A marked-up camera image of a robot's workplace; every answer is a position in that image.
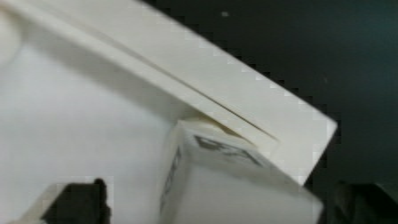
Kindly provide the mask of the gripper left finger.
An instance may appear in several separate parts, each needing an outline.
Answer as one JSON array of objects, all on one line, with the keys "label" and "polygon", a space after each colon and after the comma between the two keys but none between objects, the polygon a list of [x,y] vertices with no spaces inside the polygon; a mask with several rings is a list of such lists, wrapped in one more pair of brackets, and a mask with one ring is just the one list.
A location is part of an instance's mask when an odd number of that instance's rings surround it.
[{"label": "gripper left finger", "polygon": [[101,179],[93,183],[68,184],[41,220],[46,224],[110,224],[112,209],[107,198],[107,184]]}]

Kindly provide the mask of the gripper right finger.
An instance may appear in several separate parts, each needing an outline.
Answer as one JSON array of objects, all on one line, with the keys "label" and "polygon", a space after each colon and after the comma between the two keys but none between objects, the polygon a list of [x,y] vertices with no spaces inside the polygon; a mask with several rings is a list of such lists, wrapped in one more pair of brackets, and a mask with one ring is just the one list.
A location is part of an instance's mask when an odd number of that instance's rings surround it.
[{"label": "gripper right finger", "polygon": [[398,224],[398,184],[338,183],[332,224]]}]

